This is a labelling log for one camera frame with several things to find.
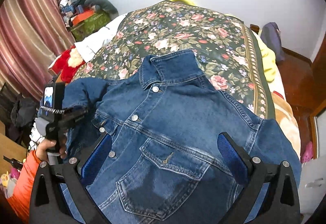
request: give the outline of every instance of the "floral bedspread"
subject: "floral bedspread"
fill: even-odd
[[[255,36],[242,21],[170,1],[128,14],[117,35],[74,76],[124,79],[149,54],[192,49],[215,89],[227,91],[261,118],[275,110]]]

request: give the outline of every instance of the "camera screen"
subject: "camera screen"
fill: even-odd
[[[53,103],[53,87],[46,87],[44,91],[44,106],[52,108]]]

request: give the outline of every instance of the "blue mesh pad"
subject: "blue mesh pad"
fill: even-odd
[[[109,134],[107,134],[81,169],[80,181],[83,186],[90,185],[94,182],[95,177],[100,171],[100,168],[105,162],[111,149],[112,138]]]
[[[223,134],[217,138],[217,147],[238,184],[248,183],[248,168]]]

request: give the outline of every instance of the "orange sleeve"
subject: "orange sleeve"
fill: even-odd
[[[28,223],[29,220],[29,202],[34,178],[40,162],[35,155],[35,151],[31,151],[24,162],[21,174],[14,188],[14,193],[8,198],[8,203],[24,223]]]

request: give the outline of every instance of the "purple bag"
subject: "purple bag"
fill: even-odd
[[[274,51],[276,63],[285,60],[278,25],[274,22],[264,25],[260,38],[267,47]]]

